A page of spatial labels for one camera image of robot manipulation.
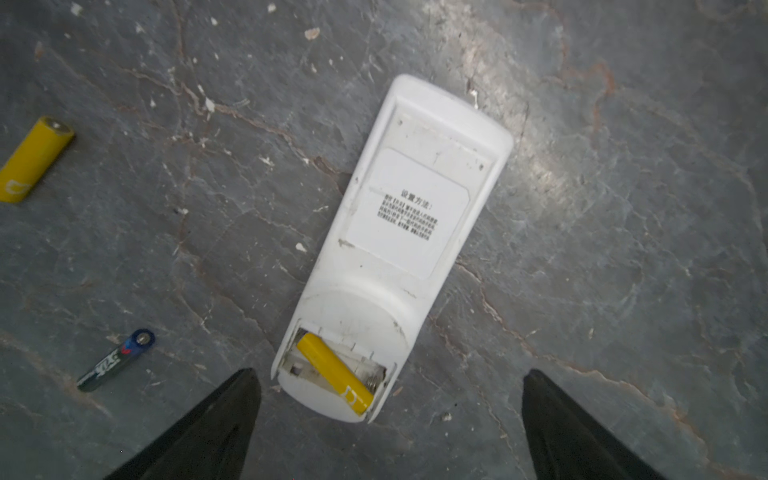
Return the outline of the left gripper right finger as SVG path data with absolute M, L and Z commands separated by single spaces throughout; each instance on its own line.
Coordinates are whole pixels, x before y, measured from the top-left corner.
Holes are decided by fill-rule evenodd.
M 661 479 L 544 372 L 523 379 L 522 420 L 538 479 Z

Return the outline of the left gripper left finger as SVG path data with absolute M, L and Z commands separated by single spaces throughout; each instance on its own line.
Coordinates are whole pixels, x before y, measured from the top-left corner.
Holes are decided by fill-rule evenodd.
M 109 479 L 238 479 L 261 404 L 252 368 L 235 372 Z

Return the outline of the black AAA battery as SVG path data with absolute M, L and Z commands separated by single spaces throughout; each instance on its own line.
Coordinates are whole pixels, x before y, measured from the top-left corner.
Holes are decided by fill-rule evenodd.
M 95 391 L 147 352 L 155 342 L 156 336 L 151 330 L 134 331 L 77 380 L 77 389 L 81 392 Z

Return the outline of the yellow battery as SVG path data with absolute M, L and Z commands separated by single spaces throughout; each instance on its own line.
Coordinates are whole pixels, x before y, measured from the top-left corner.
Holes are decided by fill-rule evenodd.
M 355 414 L 367 412 L 374 395 L 319 336 L 305 333 L 297 348 Z
M 1 168 L 1 201 L 21 202 L 74 136 L 65 123 L 40 117 Z

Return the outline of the white air conditioner remote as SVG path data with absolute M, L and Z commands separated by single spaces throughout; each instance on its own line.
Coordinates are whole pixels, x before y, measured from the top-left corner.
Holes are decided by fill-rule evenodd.
M 514 147 L 416 77 L 393 81 L 277 351 L 271 376 L 328 418 L 376 418 Z M 374 395 L 355 414 L 300 353 L 319 336 Z

